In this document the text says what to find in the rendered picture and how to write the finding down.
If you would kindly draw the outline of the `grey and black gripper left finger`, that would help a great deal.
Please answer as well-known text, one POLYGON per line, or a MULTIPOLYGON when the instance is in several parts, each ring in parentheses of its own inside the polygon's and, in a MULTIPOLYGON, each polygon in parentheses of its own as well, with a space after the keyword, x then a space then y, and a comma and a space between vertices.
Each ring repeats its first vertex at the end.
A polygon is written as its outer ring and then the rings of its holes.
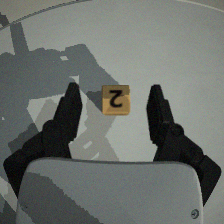
POLYGON ((4 160, 3 167, 17 199, 24 172, 31 161, 45 156, 72 159, 68 144, 77 136, 82 108, 79 85, 70 82, 53 120, 46 121, 41 132, 4 160))

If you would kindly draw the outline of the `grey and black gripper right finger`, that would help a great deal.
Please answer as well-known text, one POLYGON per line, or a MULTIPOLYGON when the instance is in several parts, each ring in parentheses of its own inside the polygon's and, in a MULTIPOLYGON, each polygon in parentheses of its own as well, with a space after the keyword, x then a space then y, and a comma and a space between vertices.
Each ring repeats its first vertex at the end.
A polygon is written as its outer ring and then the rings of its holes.
POLYGON ((174 123, 160 85, 151 86, 146 111, 150 140, 158 147, 153 161, 176 161, 192 166, 200 182, 204 207, 221 176, 221 168, 184 135, 181 125, 174 123))

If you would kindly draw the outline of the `tan wooden digit cube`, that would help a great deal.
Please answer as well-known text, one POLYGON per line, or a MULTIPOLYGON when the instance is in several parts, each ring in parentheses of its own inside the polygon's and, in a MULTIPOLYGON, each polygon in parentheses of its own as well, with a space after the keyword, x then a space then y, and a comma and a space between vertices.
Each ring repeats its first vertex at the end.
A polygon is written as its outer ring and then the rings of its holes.
POLYGON ((101 112, 104 115, 128 115, 130 113, 130 86, 103 85, 101 112))

